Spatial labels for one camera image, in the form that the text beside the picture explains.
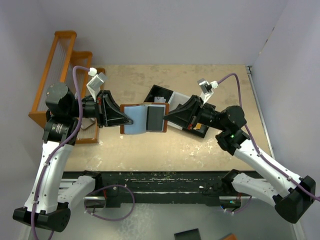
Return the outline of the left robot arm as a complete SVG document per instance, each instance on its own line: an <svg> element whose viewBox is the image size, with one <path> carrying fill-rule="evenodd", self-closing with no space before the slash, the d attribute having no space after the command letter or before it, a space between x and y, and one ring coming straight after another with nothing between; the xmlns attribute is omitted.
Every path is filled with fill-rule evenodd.
<svg viewBox="0 0 320 240"><path fill-rule="evenodd" d="M84 117L95 118L99 128L132 124L120 111L109 90L100 90L97 97L75 97L69 87L58 82L46 93L46 124L43 133L42 155L31 193L23 207L13 212L20 223L51 232L62 232L71 211L86 195L98 196L103 191L102 175L84 171L65 190L59 188L67 160L75 146Z"/></svg>

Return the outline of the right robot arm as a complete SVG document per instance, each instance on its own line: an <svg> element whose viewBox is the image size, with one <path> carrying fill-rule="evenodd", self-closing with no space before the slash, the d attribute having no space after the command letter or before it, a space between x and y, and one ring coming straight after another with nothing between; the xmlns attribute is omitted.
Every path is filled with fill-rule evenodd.
<svg viewBox="0 0 320 240"><path fill-rule="evenodd" d="M251 166L262 179L249 177L238 170L231 170L224 178L222 190L228 196L237 192L250 195L271 206L287 222L297 223L317 199L316 182L310 176L301 177L290 171L256 144L246 126L241 106L232 105L222 111L203 103L192 95L183 105L164 117L182 128L202 124L217 130L216 140L220 148Z"/></svg>

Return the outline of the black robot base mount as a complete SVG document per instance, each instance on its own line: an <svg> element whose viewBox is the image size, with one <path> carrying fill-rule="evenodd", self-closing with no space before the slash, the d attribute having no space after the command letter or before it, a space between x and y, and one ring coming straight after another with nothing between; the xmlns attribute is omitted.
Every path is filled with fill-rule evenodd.
<svg viewBox="0 0 320 240"><path fill-rule="evenodd" d="M95 187L110 189L91 193L84 199L88 206L101 204L119 208L121 204L201 204L217 207L230 201L249 198L223 183L226 171L66 171L65 180L76 180L82 175L98 177Z"/></svg>

